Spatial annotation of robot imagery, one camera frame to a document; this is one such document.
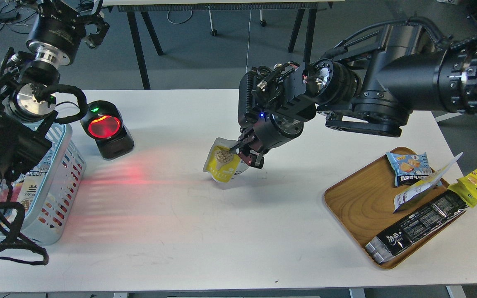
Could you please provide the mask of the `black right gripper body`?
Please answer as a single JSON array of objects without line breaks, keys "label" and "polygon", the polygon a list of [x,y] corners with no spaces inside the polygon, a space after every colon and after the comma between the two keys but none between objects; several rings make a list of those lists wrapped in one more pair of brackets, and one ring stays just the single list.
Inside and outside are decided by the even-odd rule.
[{"label": "black right gripper body", "polygon": [[246,130],[245,145],[259,154],[267,154],[271,149],[281,147],[299,137],[303,128],[304,123],[301,121],[264,114]]}]

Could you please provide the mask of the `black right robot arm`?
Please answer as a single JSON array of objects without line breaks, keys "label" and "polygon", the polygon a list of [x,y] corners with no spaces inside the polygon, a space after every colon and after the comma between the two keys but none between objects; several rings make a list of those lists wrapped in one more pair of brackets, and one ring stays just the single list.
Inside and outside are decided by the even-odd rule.
[{"label": "black right robot arm", "polygon": [[334,130],[399,137],[414,110],[477,115],[477,34],[454,42],[428,18],[394,19],[311,64],[254,67],[240,83],[241,135],[230,151],[262,168],[317,114]]}]

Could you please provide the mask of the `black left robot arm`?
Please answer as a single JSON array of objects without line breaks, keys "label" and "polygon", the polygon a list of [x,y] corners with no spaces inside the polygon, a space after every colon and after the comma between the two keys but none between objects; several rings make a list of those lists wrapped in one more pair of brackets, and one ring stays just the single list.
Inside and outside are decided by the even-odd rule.
[{"label": "black left robot arm", "polygon": [[[0,185],[26,174],[51,149],[46,138],[52,124],[70,124],[87,112],[87,98],[72,85],[59,83],[59,66],[74,62],[81,41],[98,47],[109,25],[101,15],[103,2],[81,14],[62,0],[21,0],[37,17],[29,33],[27,52],[9,48],[0,65]],[[11,198],[0,202],[0,252],[28,250],[40,261],[17,263],[46,265],[45,248],[21,233],[24,206]]]}]

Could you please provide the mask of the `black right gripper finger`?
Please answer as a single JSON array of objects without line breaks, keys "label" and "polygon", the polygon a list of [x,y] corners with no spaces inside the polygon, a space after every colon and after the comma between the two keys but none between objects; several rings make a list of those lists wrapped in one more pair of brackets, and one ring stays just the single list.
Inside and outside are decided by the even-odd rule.
[{"label": "black right gripper finger", "polygon": [[261,153],[253,150],[239,149],[238,156],[246,165],[253,168],[263,168],[264,154],[267,154],[267,150],[261,151]]},{"label": "black right gripper finger", "polygon": [[252,154],[250,143],[255,142],[255,137],[239,137],[237,143],[230,148],[231,153],[248,156]]}]

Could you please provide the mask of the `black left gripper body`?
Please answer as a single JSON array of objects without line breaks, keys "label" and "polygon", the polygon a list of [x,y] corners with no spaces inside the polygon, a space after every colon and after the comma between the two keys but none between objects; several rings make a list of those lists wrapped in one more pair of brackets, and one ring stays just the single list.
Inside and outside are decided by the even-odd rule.
[{"label": "black left gripper body", "polygon": [[62,0],[42,0],[36,6],[38,17],[26,43],[29,51],[53,66],[74,62],[85,27],[98,19],[98,1],[88,14],[76,11]]}]

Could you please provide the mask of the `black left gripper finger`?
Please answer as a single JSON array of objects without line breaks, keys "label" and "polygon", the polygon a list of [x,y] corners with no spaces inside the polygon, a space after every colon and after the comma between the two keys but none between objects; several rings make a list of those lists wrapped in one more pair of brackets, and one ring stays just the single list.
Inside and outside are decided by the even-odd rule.
[{"label": "black left gripper finger", "polygon": [[110,28],[110,25],[104,21],[104,19],[97,19],[94,22],[96,26],[96,32],[90,33],[85,36],[84,41],[90,49],[96,49],[104,41],[104,38]]}]

